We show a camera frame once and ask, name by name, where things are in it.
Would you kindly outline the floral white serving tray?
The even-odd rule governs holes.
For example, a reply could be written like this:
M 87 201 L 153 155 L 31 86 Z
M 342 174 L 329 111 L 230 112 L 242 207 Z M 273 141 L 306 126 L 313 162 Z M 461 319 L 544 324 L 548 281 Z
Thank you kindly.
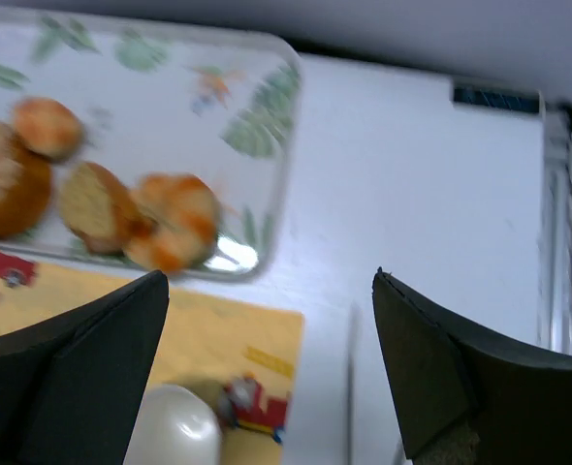
M 134 186 L 150 172 L 200 177 L 222 205 L 204 279 L 238 279 L 270 254 L 297 125 L 300 58 L 268 34 L 0 6 L 0 120 L 49 97 L 80 120 L 83 161 Z

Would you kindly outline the white round cup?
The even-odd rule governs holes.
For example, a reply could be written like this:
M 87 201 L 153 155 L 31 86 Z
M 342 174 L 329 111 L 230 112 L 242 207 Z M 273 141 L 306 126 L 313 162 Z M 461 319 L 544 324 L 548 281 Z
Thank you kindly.
M 124 462 L 217 465 L 221 441 L 205 401 L 184 387 L 162 385 L 143 396 Z

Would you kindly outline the large brown muffin bread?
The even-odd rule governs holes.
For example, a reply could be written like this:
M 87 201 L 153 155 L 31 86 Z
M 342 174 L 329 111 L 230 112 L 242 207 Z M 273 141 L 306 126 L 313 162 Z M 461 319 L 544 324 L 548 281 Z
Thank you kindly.
M 27 150 L 0 122 L 0 238 L 23 233 L 42 219 L 52 179 L 50 164 Z

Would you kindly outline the silver metal tongs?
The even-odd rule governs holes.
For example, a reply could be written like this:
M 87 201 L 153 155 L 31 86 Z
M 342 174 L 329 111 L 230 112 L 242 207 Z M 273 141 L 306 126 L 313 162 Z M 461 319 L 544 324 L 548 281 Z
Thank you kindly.
M 354 378 L 355 378 L 355 350 L 359 331 L 360 309 L 356 303 L 352 303 L 349 309 L 349 326 L 346 349 L 346 401 L 345 401 L 345 439 L 344 439 L 344 463 L 353 463 L 353 413 L 354 413 Z

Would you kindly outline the sliced brown bread loaf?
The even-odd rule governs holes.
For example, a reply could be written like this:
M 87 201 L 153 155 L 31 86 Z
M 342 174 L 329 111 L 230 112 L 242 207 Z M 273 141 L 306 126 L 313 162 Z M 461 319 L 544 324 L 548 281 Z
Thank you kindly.
M 117 254 L 143 222 L 129 189 L 109 170 L 81 162 L 66 177 L 59 193 L 64 225 L 91 254 Z

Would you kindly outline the yellow vehicle print placemat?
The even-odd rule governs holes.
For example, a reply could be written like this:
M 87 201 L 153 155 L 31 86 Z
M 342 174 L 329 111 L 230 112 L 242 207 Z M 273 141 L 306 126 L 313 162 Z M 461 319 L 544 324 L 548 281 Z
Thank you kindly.
M 127 284 L 94 271 L 39 263 L 0 252 L 0 335 L 38 323 Z M 254 382 L 252 407 L 265 423 L 225 434 L 234 455 L 282 452 L 304 317 L 221 297 L 170 289 L 170 306 L 149 385 L 189 388 L 209 405 L 234 378 Z

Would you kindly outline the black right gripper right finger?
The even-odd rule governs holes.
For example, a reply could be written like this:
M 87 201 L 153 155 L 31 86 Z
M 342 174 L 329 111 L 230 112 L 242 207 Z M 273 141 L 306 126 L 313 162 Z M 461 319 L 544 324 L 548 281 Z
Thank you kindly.
M 373 279 L 402 447 L 415 464 L 572 464 L 572 356 Z

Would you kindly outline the orange striped croissant bread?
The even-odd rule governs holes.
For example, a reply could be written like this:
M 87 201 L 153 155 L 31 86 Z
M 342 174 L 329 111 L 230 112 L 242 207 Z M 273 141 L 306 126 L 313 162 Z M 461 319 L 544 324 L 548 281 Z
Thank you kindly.
M 123 253 L 134 264 L 179 274 L 213 251 L 221 207 L 198 176 L 148 173 L 131 197 L 142 220 L 133 227 Z

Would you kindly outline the small round bread bun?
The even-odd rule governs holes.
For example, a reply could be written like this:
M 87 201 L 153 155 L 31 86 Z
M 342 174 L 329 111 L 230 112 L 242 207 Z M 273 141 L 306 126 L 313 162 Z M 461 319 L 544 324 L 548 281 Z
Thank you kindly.
M 76 115 L 46 97 L 27 97 L 15 104 L 12 128 L 27 149 L 53 161 L 70 156 L 83 140 Z

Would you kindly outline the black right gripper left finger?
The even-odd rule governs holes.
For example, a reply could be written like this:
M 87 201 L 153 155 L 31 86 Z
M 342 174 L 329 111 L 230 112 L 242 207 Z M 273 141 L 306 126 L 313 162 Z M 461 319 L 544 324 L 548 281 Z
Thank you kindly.
M 0 336 L 0 464 L 120 464 L 169 307 L 152 271 Z

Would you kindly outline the aluminium table frame rail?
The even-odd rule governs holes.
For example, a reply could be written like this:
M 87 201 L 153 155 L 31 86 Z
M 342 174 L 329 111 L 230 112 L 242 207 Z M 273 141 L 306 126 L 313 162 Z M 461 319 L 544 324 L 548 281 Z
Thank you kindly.
M 572 106 L 544 102 L 538 344 L 572 355 Z

